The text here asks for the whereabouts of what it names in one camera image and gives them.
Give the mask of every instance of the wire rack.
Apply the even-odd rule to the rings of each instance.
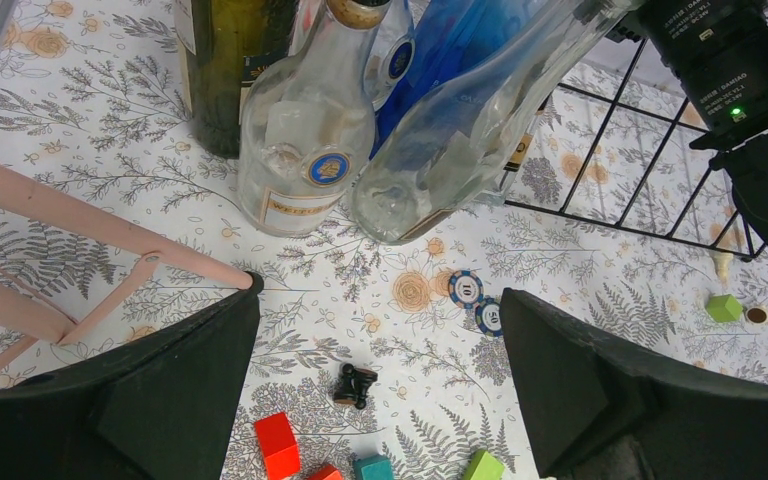
[[[690,198],[688,199],[687,203],[684,205],[684,208],[681,210],[681,213],[679,214],[678,218],[676,219],[675,223],[673,224],[672,228],[667,233],[656,233],[656,232],[650,232],[646,230],[641,230],[639,228],[635,228],[633,226],[630,226],[626,223],[626,220],[628,219],[629,213],[631,213],[632,208],[634,207],[635,202],[637,201],[638,197],[640,196],[641,191],[643,190],[644,186],[646,185],[647,181],[649,180],[650,175],[655,169],[655,166],[658,163],[658,160],[661,158],[661,154],[663,153],[664,149],[666,148],[668,142],[670,141],[670,138],[673,135],[673,132],[675,132],[676,128],[678,126],[681,126],[686,129],[694,130],[700,133],[707,133],[706,130],[695,127],[693,125],[688,125],[683,122],[681,122],[681,116],[684,113],[685,108],[687,107],[689,100],[687,98],[684,99],[681,108],[679,108],[678,113],[674,118],[667,118],[662,115],[658,115],[652,112],[648,112],[642,108],[638,108],[632,105],[628,105],[626,103],[621,102],[620,100],[623,97],[623,93],[626,90],[626,87],[629,84],[629,81],[632,79],[632,74],[634,73],[635,68],[637,67],[637,64],[643,55],[644,49],[646,48],[647,41],[644,39],[640,42],[640,46],[638,47],[637,51],[634,54],[634,57],[631,60],[631,63],[628,67],[628,70],[625,72],[622,82],[620,83],[619,89],[617,90],[616,94],[614,95],[614,98],[608,98],[602,95],[598,95],[592,92],[588,92],[584,89],[575,87],[573,85],[568,85],[565,83],[561,83],[558,85],[559,88],[576,93],[579,95],[583,95],[585,97],[588,97],[590,99],[593,99],[597,102],[603,102],[605,104],[608,104],[608,112],[602,121],[599,130],[596,134],[596,137],[593,139],[593,142],[590,145],[590,148],[587,152],[587,156],[584,158],[583,165],[581,169],[578,172],[578,176],[573,181],[572,187],[568,191],[566,195],[566,199],[564,200],[562,206],[555,210],[551,208],[546,208],[538,205],[531,205],[519,201],[513,201],[508,200],[505,202],[505,204],[513,206],[513,207],[519,207],[519,208],[525,208],[528,210],[532,210],[535,212],[540,213],[546,213],[550,215],[556,215],[559,217],[563,217],[565,219],[569,220],[575,220],[578,222],[584,222],[592,225],[596,225],[599,227],[605,227],[609,229],[615,229],[620,230],[623,232],[629,232],[634,233],[638,235],[645,235],[647,237],[657,238],[660,240],[666,240],[669,242],[675,242],[680,243],[684,245],[689,245],[693,247],[700,247],[700,248],[706,248],[709,250],[717,251],[717,252],[724,252],[724,253],[732,253],[736,257],[742,259],[743,261],[749,262],[755,258],[757,258],[766,248],[766,243],[762,243],[760,246],[756,248],[756,246],[753,243],[753,235],[755,233],[750,229],[748,222],[740,217],[740,214],[735,211],[731,214],[728,222],[723,227],[722,232],[719,234],[719,236],[709,244],[701,243],[698,241],[688,240],[685,238],[680,238],[676,236],[676,233],[678,232],[679,226],[684,221],[685,217],[687,217],[688,213],[693,208],[694,202],[699,197],[699,194],[702,192],[702,190],[705,188],[706,183],[708,182],[709,178],[711,177],[711,174],[714,172],[714,169],[711,167],[711,164],[708,164],[708,168],[705,171],[705,173],[702,175],[701,179],[697,183],[695,189],[693,190],[693,193],[691,194]],[[645,115],[650,118],[658,119],[663,122],[669,123],[669,128],[667,129],[666,135],[664,136],[663,140],[661,141],[658,148],[655,150],[654,156],[652,157],[651,161],[648,163],[645,171],[643,172],[643,176],[640,178],[640,181],[637,183],[637,186],[634,190],[634,193],[631,195],[631,198],[629,199],[628,203],[623,208],[623,212],[620,215],[619,219],[615,222],[606,222],[599,219],[594,218],[588,218],[581,215],[576,215],[574,213],[570,213],[569,207],[570,203],[573,200],[573,197],[576,195],[576,191],[578,187],[581,185],[582,179],[584,178],[587,166],[593,159],[593,156],[597,150],[597,147],[599,145],[599,142],[602,140],[602,137],[605,134],[605,130],[608,128],[608,125],[611,122],[611,118],[613,117],[613,114],[617,111],[617,109],[622,108],[625,110],[629,110],[635,113],[638,113],[640,115]],[[744,238],[746,238],[746,250],[733,250],[728,248],[722,248],[720,246],[720,243],[722,242],[723,238],[726,236],[726,234],[732,230],[732,228],[735,227],[735,223],[738,222],[738,217],[740,217],[741,225],[738,225],[737,228],[743,228]]]

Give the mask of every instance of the tablecloth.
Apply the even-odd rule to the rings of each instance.
[[[344,206],[305,238],[255,231],[236,206],[237,162],[206,154],[190,134],[172,23],[169,0],[20,0],[0,53],[0,164],[265,277],[223,479],[265,478],[252,422],[278,411],[289,414],[305,473],[326,461],[348,473],[352,455],[381,452],[397,478],[449,480],[487,448],[505,478],[537,478],[504,342],[482,335],[449,300],[454,269],[477,273],[488,295],[528,290],[665,355],[768,384],[768,324],[717,324],[704,310],[721,293],[768,306],[768,254],[733,262],[721,281],[705,250],[476,205],[403,247],[366,238]],[[566,81],[610,96],[619,78],[580,64]],[[627,97],[667,117],[681,104],[634,82]],[[605,114],[558,90],[512,197],[561,203]],[[617,112],[572,211],[618,218],[662,127]],[[705,170],[705,154],[686,145],[698,133],[676,135],[629,214],[641,228],[668,228]],[[727,180],[715,175],[680,234],[711,241],[732,208]],[[746,241],[734,230],[722,244]],[[0,211],[0,266],[77,318],[135,260]],[[151,334],[230,293],[158,271],[84,341],[26,352],[0,373],[0,388]],[[0,351],[16,338],[0,328]],[[379,373],[366,410],[330,400],[342,362]]]

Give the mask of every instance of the lime green block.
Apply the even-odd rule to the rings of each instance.
[[[736,322],[743,314],[743,305],[734,298],[734,295],[720,295],[711,297],[705,305],[705,310],[717,323]]]
[[[505,466],[487,450],[479,450],[472,456],[463,480],[500,480]]]

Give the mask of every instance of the black chess piece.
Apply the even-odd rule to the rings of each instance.
[[[357,393],[352,381],[355,378],[355,367],[351,363],[343,365],[340,375],[340,386],[334,392],[334,403],[340,405],[355,405]]]
[[[357,402],[355,408],[363,410],[366,408],[366,397],[369,392],[369,387],[373,383],[378,381],[378,374],[372,370],[365,368],[355,368],[355,393],[357,394]]]

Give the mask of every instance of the red cube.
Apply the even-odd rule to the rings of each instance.
[[[339,470],[334,468],[334,465],[326,465],[308,480],[343,480],[343,476],[340,475]]]
[[[302,469],[299,444],[286,413],[276,413],[254,422],[254,432],[260,443],[269,480],[282,480],[299,473]]]

